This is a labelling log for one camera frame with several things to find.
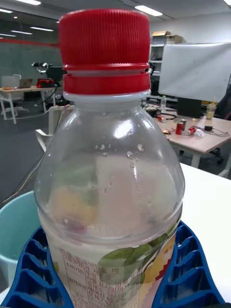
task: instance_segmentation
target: red object on desk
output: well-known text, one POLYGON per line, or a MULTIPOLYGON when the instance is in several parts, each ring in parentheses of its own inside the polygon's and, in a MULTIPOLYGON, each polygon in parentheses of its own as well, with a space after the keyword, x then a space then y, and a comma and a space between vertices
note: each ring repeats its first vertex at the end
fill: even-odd
POLYGON ((183 128, 184 128, 184 123, 183 122, 177 123, 176 135, 181 135, 181 133, 183 131, 183 128))
POLYGON ((52 88, 54 87, 54 80, 53 79, 38 79, 36 88, 52 88))

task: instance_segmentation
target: light blue bin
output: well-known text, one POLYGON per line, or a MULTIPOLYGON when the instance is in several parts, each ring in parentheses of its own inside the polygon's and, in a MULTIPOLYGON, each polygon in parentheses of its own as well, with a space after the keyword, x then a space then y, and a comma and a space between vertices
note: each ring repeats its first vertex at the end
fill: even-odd
POLYGON ((5 280, 6 287, 13 282, 23 246, 39 226, 34 192, 13 199, 0 210, 0 280, 5 280))

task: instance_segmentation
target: floor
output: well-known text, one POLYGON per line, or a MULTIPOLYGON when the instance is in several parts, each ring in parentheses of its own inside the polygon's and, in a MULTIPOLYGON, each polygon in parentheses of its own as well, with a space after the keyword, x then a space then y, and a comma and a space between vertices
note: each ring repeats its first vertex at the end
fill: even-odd
MULTIPOLYGON (((37 116, 20 118, 16 125, 12 120, 4 121, 0 116, 0 208, 5 204, 2 202, 20 187, 20 183, 24 182, 30 170, 43 155, 36 139, 35 130, 40 128, 45 132, 48 131, 48 114, 40 113, 41 106, 34 107, 34 103, 28 102, 27 105, 37 116)), ((190 154, 179 155, 179 151, 177 149, 175 151, 180 162, 190 165, 192 160, 190 154)), ((222 146, 221 153, 225 161, 220 166, 214 155, 202 156, 199 168, 218 174, 224 169, 230 151, 231 143, 222 146)), ((35 175, 29 179, 28 184, 19 194, 32 190, 34 179, 35 175)))

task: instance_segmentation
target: bottle label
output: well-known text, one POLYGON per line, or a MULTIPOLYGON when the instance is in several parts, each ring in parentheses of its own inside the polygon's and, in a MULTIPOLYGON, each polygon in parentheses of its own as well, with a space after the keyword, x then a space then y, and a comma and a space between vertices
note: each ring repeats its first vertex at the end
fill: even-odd
POLYGON ((75 308, 151 308, 171 261, 176 233, 139 247, 91 251, 54 242, 51 257, 75 308))

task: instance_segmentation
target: laptop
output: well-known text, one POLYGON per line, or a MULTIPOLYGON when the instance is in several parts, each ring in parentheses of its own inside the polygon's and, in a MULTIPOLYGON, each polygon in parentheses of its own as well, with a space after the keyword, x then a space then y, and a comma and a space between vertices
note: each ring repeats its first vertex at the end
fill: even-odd
POLYGON ((199 119, 201 117, 201 101, 178 97, 177 114, 199 119))
POLYGON ((20 79, 19 89, 30 88, 32 86, 33 79, 20 79))

